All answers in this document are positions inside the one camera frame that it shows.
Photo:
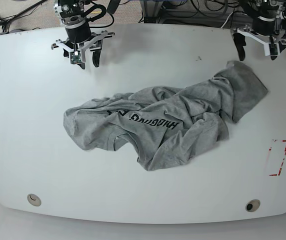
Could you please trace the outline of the grey printed T-shirt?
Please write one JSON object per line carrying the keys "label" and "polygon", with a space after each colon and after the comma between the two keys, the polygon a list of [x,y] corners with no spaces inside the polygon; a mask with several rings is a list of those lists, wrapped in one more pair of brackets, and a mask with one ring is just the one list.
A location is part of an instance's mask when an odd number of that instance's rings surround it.
{"label": "grey printed T-shirt", "polygon": [[84,151],[117,151],[131,144],[146,171],[186,165],[229,138],[267,94],[253,70],[229,61],[211,79],[185,87],[154,86],[92,99],[67,109],[63,126]]}

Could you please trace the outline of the black cylinder object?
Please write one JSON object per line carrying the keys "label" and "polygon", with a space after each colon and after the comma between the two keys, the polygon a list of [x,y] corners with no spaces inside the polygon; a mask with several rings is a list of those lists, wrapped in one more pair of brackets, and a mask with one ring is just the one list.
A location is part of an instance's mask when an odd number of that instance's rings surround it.
{"label": "black cylinder object", "polygon": [[120,2],[121,0],[110,0],[106,12],[110,15],[114,15],[120,5]]}

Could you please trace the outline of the red tape rectangle marking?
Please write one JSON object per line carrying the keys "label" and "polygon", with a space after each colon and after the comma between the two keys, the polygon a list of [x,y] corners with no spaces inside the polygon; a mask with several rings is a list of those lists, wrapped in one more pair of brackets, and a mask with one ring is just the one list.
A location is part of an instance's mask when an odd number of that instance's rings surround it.
{"label": "red tape rectangle marking", "polygon": [[286,157],[286,139],[273,139],[268,150],[266,172],[271,177],[281,174]]}

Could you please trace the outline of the aluminium frame base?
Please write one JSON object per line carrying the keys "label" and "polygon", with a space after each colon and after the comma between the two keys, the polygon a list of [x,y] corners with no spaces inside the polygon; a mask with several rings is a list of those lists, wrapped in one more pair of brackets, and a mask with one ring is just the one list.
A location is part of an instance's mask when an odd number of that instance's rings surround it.
{"label": "aluminium frame base", "polygon": [[140,0],[142,11],[142,22],[145,24],[156,24],[160,19],[160,9],[164,0]]}

